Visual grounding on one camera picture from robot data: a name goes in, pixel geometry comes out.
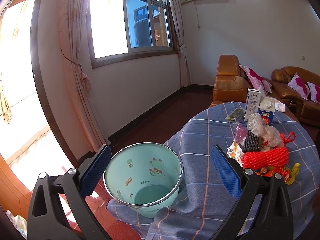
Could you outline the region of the yellow plastic bag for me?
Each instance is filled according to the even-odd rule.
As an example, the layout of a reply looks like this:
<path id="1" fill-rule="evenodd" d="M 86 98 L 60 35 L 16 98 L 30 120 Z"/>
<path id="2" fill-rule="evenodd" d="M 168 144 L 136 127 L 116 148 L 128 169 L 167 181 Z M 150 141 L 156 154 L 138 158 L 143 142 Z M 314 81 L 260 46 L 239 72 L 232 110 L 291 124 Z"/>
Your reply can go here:
<path id="1" fill-rule="evenodd" d="M 296 176 L 298 176 L 300 171 L 300 163 L 295 163 L 292 168 L 285 167 L 287 175 L 285 176 L 285 184 L 291 185 L 294 183 Z"/>

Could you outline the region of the red mesh net roll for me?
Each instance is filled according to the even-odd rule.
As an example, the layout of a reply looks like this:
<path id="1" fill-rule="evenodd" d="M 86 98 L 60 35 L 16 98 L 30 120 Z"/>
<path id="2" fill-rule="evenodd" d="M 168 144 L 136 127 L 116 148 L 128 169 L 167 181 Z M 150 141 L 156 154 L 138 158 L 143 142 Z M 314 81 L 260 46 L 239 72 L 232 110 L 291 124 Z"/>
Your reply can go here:
<path id="1" fill-rule="evenodd" d="M 242 156 L 242 167 L 258 170 L 264 167 L 282 167 L 289 162 L 286 147 L 274 148 L 265 152 L 246 152 Z"/>

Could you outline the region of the clear plastic bag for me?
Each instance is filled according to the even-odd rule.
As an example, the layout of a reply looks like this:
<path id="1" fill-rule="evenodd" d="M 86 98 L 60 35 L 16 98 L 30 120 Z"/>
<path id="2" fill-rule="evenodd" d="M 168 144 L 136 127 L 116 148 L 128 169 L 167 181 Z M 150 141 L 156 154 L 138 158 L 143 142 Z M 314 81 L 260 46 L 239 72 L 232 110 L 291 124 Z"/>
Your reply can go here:
<path id="1" fill-rule="evenodd" d="M 265 125 L 260 114 L 253 113 L 247 120 L 247 129 L 261 139 L 268 147 L 284 147 L 279 131 L 270 125 Z"/>

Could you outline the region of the pink cellophane wrapper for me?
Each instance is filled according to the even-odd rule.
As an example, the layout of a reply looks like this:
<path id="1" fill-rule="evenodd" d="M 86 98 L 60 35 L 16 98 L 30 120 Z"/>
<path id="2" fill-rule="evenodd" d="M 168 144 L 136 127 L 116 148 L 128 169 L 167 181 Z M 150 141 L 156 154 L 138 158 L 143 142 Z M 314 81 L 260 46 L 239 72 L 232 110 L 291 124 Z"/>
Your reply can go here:
<path id="1" fill-rule="evenodd" d="M 238 123 L 235 130 L 234 140 L 237 144 L 244 145 L 247 137 L 247 129 L 241 124 Z"/>

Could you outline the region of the orange red snack wrapper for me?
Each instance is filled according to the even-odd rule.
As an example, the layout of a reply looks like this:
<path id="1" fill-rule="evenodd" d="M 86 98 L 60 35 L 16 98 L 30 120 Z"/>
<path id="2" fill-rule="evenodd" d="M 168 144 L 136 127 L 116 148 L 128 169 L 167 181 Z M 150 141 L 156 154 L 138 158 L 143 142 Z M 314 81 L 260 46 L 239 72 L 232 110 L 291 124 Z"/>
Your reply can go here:
<path id="1" fill-rule="evenodd" d="M 258 171 L 255 171 L 256 175 L 265 176 L 265 177 L 272 177 L 276 173 L 280 174 L 285 182 L 287 182 L 290 177 L 289 170 L 284 167 L 268 166 L 268 167 L 263 167 Z"/>

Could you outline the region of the blue plaid tablecloth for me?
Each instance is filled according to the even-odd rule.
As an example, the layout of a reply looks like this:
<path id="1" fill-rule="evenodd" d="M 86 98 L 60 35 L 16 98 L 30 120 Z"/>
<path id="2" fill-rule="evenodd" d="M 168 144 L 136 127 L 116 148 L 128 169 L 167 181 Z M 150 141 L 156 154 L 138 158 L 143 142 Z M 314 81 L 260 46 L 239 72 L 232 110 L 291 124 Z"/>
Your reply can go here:
<path id="1" fill-rule="evenodd" d="M 236 124 L 226 116 L 240 102 L 227 102 L 189 120 L 166 145 L 182 159 L 184 179 L 180 192 L 170 207 L 161 209 L 155 218 L 146 218 L 116 200 L 107 210 L 119 221 L 132 226 L 142 239 L 208 239 L 226 218 L 235 200 L 225 190 L 210 161 L 214 145 L 226 150 L 233 142 Z M 312 205 L 319 188 L 319 155 L 305 129 L 286 114 L 276 112 L 272 125 L 281 133 L 294 132 L 289 143 L 288 166 L 299 164 L 299 173 L 289 193 L 294 235 L 299 236 L 313 218 Z"/>

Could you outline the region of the white snack wrapper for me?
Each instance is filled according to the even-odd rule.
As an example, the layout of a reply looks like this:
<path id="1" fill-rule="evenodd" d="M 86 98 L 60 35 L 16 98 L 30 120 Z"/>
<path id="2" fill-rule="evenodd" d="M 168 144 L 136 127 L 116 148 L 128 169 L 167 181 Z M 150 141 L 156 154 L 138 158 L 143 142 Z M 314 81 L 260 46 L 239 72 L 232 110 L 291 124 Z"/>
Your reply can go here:
<path id="1" fill-rule="evenodd" d="M 243 156 L 242 149 L 235 140 L 232 142 L 231 146 L 227 148 L 227 154 L 230 158 L 233 158 L 237 161 L 241 161 Z"/>

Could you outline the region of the black mesh scrubber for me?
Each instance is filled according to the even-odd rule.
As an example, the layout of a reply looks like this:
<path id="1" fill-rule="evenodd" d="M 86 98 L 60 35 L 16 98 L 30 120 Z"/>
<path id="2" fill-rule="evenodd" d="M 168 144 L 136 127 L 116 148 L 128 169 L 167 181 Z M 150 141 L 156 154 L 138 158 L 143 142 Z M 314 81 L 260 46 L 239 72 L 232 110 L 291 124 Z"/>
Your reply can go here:
<path id="1" fill-rule="evenodd" d="M 261 140 L 258 136 L 253 134 L 251 130 L 247 131 L 246 139 L 242 148 L 242 152 L 260 152 Z"/>

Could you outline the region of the red plastic bag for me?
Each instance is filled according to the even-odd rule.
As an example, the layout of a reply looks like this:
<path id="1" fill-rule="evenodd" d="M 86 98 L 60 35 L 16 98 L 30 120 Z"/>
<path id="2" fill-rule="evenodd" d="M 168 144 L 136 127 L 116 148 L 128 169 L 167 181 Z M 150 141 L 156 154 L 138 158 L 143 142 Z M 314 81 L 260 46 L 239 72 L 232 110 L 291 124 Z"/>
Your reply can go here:
<path id="1" fill-rule="evenodd" d="M 284 133 L 280 133 L 280 137 L 281 137 L 283 144 L 286 145 L 288 143 L 295 141 L 296 134 L 295 134 L 295 132 L 290 132 L 287 136 L 285 136 Z"/>

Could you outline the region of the blue white juice carton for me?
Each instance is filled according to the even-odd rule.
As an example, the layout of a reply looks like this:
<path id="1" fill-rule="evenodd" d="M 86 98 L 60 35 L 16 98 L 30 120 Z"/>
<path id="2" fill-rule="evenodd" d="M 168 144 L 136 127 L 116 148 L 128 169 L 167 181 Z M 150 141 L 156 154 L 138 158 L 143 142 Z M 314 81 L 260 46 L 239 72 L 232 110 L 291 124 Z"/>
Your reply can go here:
<path id="1" fill-rule="evenodd" d="M 273 98 L 262 97 L 258 113 L 261 115 L 263 125 L 270 125 L 275 113 L 275 100 Z"/>

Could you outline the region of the white tall milk carton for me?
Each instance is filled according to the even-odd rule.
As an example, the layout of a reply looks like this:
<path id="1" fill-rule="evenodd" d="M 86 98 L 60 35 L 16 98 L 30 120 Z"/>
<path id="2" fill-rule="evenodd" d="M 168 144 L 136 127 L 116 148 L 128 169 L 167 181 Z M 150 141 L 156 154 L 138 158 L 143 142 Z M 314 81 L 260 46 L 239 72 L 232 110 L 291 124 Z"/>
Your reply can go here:
<path id="1" fill-rule="evenodd" d="M 257 113 L 260 105 L 261 92 L 257 89 L 247 90 L 246 105 L 243 120 L 247 121 L 251 114 Z"/>

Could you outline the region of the pink white sofa pillow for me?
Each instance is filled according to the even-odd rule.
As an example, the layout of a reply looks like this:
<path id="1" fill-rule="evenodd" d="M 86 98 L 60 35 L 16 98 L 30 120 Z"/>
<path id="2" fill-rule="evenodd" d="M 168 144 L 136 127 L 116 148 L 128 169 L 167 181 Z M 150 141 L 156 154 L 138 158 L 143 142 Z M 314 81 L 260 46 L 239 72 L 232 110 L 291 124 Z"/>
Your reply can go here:
<path id="1" fill-rule="evenodd" d="M 307 100 L 310 94 L 310 89 L 303 79 L 295 73 L 291 81 L 287 84 L 290 88 L 295 90 L 303 99 Z"/>

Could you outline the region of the left pink curtain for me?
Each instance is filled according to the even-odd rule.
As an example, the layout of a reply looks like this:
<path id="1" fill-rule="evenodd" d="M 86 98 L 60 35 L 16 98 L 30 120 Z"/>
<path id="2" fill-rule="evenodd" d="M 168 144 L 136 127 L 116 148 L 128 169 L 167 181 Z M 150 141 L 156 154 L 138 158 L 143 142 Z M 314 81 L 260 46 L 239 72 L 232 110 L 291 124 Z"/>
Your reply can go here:
<path id="1" fill-rule="evenodd" d="M 58 0 L 57 29 L 63 70 L 73 106 L 86 136 L 89 149 L 97 152 L 105 140 L 94 116 L 91 83 L 79 61 L 82 37 L 86 27 L 89 0 Z"/>

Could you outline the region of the pink curtain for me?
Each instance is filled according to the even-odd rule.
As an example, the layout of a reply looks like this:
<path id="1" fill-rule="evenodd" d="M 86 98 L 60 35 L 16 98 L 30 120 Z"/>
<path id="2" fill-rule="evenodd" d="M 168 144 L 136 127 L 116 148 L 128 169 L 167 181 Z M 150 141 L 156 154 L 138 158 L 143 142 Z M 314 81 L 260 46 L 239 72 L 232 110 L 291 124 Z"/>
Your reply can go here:
<path id="1" fill-rule="evenodd" d="M 178 42 L 180 82 L 182 87 L 187 87 L 191 85 L 191 75 L 188 66 L 187 50 L 184 42 L 184 26 L 181 2 L 180 0 L 169 0 L 169 4 Z"/>
<path id="2" fill-rule="evenodd" d="M 63 70 L 73 106 L 86 136 L 89 149 L 97 152 L 105 140 L 94 116 L 91 83 L 79 61 L 82 37 L 86 27 L 89 0 L 58 0 L 57 29 Z"/>

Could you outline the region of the window with brown frame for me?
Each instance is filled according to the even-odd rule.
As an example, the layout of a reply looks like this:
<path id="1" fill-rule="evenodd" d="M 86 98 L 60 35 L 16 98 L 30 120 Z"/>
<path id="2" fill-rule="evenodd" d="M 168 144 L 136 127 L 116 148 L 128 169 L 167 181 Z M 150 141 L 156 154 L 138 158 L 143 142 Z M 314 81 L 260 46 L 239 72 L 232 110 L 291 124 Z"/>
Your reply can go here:
<path id="1" fill-rule="evenodd" d="M 169 0 L 89 0 L 87 37 L 93 68 L 177 53 Z"/>

